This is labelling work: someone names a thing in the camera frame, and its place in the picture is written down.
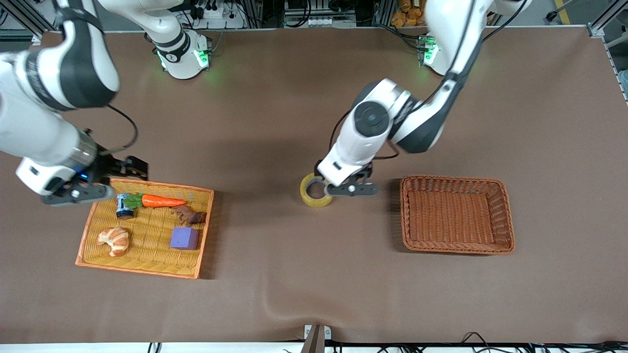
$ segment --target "brown tabletop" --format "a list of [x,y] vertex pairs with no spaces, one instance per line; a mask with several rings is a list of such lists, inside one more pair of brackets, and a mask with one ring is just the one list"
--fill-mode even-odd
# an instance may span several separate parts
[[[388,77],[422,98],[440,81],[401,40],[226,33],[211,70],[186,81],[160,70],[141,34],[107,42],[122,83],[114,105],[141,129],[130,153],[154,181],[220,191],[211,279],[76,267],[90,207],[42,205],[15,177],[19,160],[0,155],[1,342],[290,340],[307,323],[353,342],[457,341],[471,330],[495,342],[628,337],[628,109],[585,28],[493,37],[438,144],[377,161],[379,195],[324,209],[301,202],[299,182],[362,87]],[[105,146],[130,137],[108,109],[65,116]],[[403,251],[387,185],[409,174],[501,179],[514,253]]]

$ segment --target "wicker basket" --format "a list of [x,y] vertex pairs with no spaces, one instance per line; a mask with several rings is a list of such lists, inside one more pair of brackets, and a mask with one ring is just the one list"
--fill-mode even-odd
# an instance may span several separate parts
[[514,250],[508,194],[499,180],[411,175],[400,189],[408,249],[487,255]]
[[[134,218],[121,220],[116,217],[117,202],[114,198],[93,204],[83,231],[76,265],[114,271],[198,278],[209,230],[214,191],[127,179],[112,179],[111,186],[117,193],[150,193],[179,198],[186,200],[194,211],[207,212],[205,223],[193,226],[199,230],[198,249],[182,251],[170,247],[173,228],[181,226],[170,208],[140,207],[135,211]],[[110,257],[109,246],[96,244],[98,234],[109,227],[123,227],[129,231],[131,242],[122,256]]]

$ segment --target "blue can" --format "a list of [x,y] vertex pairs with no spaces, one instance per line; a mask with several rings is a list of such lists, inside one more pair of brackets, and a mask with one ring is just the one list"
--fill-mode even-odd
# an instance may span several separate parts
[[131,219],[133,218],[133,210],[124,205],[124,201],[127,197],[129,197],[128,193],[119,193],[117,196],[118,207],[116,210],[116,216],[119,219]]

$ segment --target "purple cube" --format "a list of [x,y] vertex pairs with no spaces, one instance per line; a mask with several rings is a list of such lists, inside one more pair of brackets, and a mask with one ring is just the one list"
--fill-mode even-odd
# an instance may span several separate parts
[[176,227],[172,230],[170,247],[179,250],[196,250],[198,231],[190,227]]

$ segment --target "orange carrot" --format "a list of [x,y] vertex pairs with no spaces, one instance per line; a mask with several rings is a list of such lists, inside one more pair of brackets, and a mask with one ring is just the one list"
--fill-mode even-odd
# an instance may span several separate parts
[[139,206],[144,207],[177,207],[185,205],[184,200],[178,200],[176,198],[168,198],[157,195],[141,194],[137,193],[129,195],[124,201],[124,205],[130,209],[136,209]]

